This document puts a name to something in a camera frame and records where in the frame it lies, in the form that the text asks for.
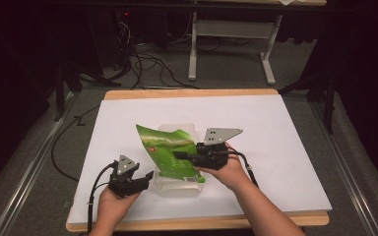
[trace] person's left hand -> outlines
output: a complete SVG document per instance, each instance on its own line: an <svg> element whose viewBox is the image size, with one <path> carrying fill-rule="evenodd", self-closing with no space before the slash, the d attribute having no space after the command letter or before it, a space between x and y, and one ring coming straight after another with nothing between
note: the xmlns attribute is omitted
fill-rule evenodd
<svg viewBox="0 0 378 236"><path fill-rule="evenodd" d="M90 235L112 235L116 225L124 218L140 194L141 192L121 198L108 188L104 189L99 196L97 220Z"/></svg>

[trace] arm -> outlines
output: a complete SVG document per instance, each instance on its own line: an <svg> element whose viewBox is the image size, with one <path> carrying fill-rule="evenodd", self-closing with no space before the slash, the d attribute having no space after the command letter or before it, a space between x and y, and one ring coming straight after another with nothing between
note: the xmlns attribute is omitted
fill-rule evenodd
<svg viewBox="0 0 378 236"><path fill-rule="evenodd" d="M198 169L214 175L235 194L255 235L305 235L250 181L238 156L231 155L218 171Z"/></svg>
<svg viewBox="0 0 378 236"><path fill-rule="evenodd" d="M104 189L99 196L97 220L90 236L111 236L116 225L124 218L131 204L140 193L120 198L109 189Z"/></svg>

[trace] white board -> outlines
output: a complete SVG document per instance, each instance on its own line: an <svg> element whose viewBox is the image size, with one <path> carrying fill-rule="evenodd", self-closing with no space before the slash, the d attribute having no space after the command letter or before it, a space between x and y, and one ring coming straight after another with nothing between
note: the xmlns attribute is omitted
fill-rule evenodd
<svg viewBox="0 0 378 236"><path fill-rule="evenodd" d="M208 128L242 129L228 142L246 155L260 189L276 206L285 212L332 209L280 95L118 99L101 103L68 224L87 222L95 178L120 154L141 163L134 179L155 168L136 124L152 129L194 124L201 133ZM99 183L107 182L111 172ZM242 214L229 189L211 175L206 179L198 197L183 199L160 197L151 183L123 221ZM101 189L94 195L94 220Z"/></svg>

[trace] snack bag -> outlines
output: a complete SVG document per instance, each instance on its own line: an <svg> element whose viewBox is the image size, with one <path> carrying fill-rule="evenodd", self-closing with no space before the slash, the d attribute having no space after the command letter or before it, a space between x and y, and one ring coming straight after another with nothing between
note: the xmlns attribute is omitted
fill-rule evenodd
<svg viewBox="0 0 378 236"><path fill-rule="evenodd" d="M195 142L188 133L182 130L157 131L139 125L137 125L137 131L144 148L159 169L161 177L188 182L205 182L205 178L190 161L176 159L173 155L174 151L197 153Z"/></svg>

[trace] plastic container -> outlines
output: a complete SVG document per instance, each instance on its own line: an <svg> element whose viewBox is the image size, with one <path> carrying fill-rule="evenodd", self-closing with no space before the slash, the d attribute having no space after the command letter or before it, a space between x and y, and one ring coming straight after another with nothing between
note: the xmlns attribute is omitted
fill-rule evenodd
<svg viewBox="0 0 378 236"><path fill-rule="evenodd" d="M194 139L195 144L199 141L199 135L193 124L165 124L158 127L160 131L173 132L182 130ZM204 188L203 183L196 182L195 179L188 181L162 177L156 167L154 176L157 193L165 198L193 198L199 196Z"/></svg>

